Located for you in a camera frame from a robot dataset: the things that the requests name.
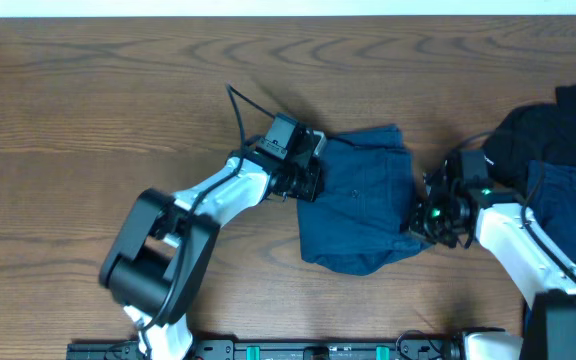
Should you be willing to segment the dark blue denim shorts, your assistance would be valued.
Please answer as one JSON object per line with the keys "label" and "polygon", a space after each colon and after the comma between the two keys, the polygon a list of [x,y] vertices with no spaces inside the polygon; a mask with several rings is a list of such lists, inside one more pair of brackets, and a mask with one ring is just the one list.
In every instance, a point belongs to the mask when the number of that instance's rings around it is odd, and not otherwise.
{"label": "dark blue denim shorts", "polygon": [[303,261],[365,276],[429,247],[405,233],[416,187],[399,128],[335,135],[320,163],[323,190],[313,202],[297,202]]}

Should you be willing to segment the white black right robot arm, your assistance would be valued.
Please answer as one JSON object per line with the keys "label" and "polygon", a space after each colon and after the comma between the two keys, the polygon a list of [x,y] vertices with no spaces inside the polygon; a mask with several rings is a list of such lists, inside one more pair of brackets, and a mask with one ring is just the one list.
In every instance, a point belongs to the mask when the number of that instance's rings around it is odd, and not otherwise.
{"label": "white black right robot arm", "polygon": [[544,232],[517,191],[497,189],[480,150],[456,150],[424,179],[427,197],[406,230],[448,248],[477,242],[524,297],[522,335],[492,327],[462,330],[437,347],[440,359],[576,359],[576,264]]}

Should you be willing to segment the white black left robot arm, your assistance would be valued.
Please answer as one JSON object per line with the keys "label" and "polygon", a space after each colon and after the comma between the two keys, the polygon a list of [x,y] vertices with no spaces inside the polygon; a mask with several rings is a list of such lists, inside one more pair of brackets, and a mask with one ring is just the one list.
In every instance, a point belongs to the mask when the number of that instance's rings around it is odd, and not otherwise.
{"label": "white black left robot arm", "polygon": [[136,359],[183,359],[193,345],[189,311],[221,229],[270,195],[313,201],[321,190],[321,131],[278,113],[266,134],[242,142],[224,167],[172,194],[135,200],[99,273],[133,321]]}

